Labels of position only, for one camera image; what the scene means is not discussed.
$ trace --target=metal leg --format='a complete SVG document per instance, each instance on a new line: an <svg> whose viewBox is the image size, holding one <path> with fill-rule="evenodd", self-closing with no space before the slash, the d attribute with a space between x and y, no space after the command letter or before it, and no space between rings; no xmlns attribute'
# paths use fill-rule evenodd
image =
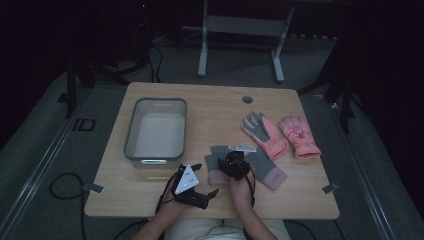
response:
<svg viewBox="0 0 424 240"><path fill-rule="evenodd" d="M74 71L74 59L70 57L67 63L67 111L66 119L69 119L75 110L76 104L76 93L75 93L75 71Z"/></svg>
<svg viewBox="0 0 424 240"><path fill-rule="evenodd" d="M283 48L284 41L287 37L287 32L289 30L291 18L293 17L294 9L295 7L290 7L287 14L286 21L284 22L284 25L281 29L278 46L275 50L271 51L271 57L272 57L272 62L274 64L274 71L275 71L275 77L277 82L284 81L283 69L281 68L281 62L280 62L280 54L281 54L281 49Z"/></svg>
<svg viewBox="0 0 424 240"><path fill-rule="evenodd" d="M208 60L208 0L203 1L203 29L202 29L202 50L200 52L199 70L197 76L206 76L206 63Z"/></svg>

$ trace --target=table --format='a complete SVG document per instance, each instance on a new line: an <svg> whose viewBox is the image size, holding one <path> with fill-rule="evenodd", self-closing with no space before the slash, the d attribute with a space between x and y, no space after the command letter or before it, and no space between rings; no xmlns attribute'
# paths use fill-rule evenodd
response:
<svg viewBox="0 0 424 240"><path fill-rule="evenodd" d="M246 104L244 96L253 102ZM207 85L131 83L118 113L94 183L103 186L102 194L91 193L85 213L100 217L152 217L159 196L176 169L137 169L123 153L134 103L142 97L181 97L187 101L187 129L184 165L202 163L196 176L196 192L207 194L219 188L206 210L191 207L184 218L237 218L227 186L209 186L204 156L210 146L256 143L241 129L251 111L263 112L273 123L287 115L304 116L294 90ZM288 175L278 190L257 183L255 210L261 218L335 219L339 210L321 159L297 160L294 150L275 163Z"/></svg>

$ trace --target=pink glove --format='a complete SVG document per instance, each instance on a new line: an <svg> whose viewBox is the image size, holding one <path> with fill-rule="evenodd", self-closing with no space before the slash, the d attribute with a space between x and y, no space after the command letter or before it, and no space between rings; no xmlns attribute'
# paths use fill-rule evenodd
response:
<svg viewBox="0 0 424 240"><path fill-rule="evenodd" d="M313 159L321 155L315 145L305 117L284 117L278 126L294 148L297 159Z"/></svg>
<svg viewBox="0 0 424 240"><path fill-rule="evenodd" d="M262 113L252 112L244 119L241 128L261 146L271 160L276 160L287 151L287 139L280 138L278 128Z"/></svg>

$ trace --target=glove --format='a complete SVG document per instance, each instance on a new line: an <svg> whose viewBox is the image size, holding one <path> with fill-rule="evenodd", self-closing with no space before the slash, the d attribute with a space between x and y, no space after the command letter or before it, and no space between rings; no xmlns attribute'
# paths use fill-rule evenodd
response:
<svg viewBox="0 0 424 240"><path fill-rule="evenodd" d="M296 158L313 159L321 155L321 151L312 138L311 130L305 117L285 117L278 123L278 126L293 146Z"/></svg>
<svg viewBox="0 0 424 240"><path fill-rule="evenodd" d="M262 113L252 112L244 119L241 127L247 135L256 141L271 160L280 158L287 151L287 139L280 138L278 128Z"/></svg>
<svg viewBox="0 0 424 240"><path fill-rule="evenodd" d="M229 177L218 167L218 158L225 159L227 153L232 150L228 146L211 147L211 155L205 156L206 166L208 167L209 185L228 184Z"/></svg>
<svg viewBox="0 0 424 240"><path fill-rule="evenodd" d="M266 153L258 148L256 152L246 155L244 160L255 167L255 177L272 190L277 190L287 175L273 161L270 161Z"/></svg>

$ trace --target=plastic storage bin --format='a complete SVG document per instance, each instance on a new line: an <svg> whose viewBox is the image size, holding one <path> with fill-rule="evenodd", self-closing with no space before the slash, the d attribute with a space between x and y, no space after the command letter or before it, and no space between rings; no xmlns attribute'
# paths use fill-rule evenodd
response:
<svg viewBox="0 0 424 240"><path fill-rule="evenodd" d="M136 168L177 168L184 154L187 103L141 98L134 106L125 156Z"/></svg>

